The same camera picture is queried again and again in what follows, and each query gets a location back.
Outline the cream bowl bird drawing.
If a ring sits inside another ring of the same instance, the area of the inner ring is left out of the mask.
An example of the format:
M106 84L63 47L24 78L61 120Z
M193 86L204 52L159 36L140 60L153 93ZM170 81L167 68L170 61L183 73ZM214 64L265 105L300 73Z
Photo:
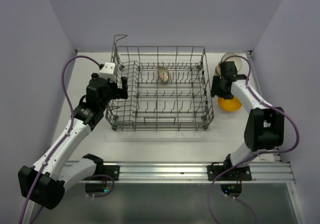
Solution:
M220 68L220 65L219 65L219 64L215 67L215 74L216 74L217 76L220 76L220 75L221 75L221 68Z

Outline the yellow ribbed bowl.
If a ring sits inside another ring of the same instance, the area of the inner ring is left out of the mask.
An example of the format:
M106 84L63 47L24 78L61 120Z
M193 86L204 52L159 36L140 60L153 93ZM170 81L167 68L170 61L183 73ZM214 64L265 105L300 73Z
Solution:
M227 112L236 112L243 106L239 99L235 96L232 99L218 97L218 105Z

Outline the teal and white bowl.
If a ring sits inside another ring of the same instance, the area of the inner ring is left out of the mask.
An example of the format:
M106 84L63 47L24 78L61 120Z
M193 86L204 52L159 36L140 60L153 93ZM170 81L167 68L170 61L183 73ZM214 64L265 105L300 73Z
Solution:
M242 59L238 57L236 53L233 53L233 52L225 53L220 59L219 64L221 64L224 61L234 62L237 71L240 71L242 68Z

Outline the small white bowl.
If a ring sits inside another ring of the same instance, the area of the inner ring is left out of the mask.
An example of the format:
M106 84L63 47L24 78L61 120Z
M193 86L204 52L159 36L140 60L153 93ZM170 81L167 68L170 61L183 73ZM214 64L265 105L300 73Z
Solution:
M166 67L159 66L157 68L157 74L158 78L164 83L168 83L172 79L171 74Z

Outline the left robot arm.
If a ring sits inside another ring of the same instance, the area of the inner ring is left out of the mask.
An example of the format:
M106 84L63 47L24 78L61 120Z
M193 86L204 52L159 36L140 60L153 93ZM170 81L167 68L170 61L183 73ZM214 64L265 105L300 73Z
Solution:
M121 87L118 87L109 78L92 73L86 94L72 111L64 132L31 167L24 165L19 170L18 180L23 197L49 210L61 202L67 185L74 180L62 175L65 163L103 118L109 103L128 98L128 79L123 76L120 80Z

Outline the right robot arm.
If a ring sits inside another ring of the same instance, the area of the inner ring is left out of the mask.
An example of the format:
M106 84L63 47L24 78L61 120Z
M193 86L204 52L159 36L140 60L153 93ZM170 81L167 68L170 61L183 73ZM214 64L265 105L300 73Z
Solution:
M252 88L249 79L239 74L233 61L222 61L220 75L213 77L211 97L226 100L237 98L248 113L244 129L244 143L233 153L228 154L223 166L212 166L215 175L235 180L241 169L266 151L273 150L284 141L284 117L279 113L283 109L264 102L259 93Z

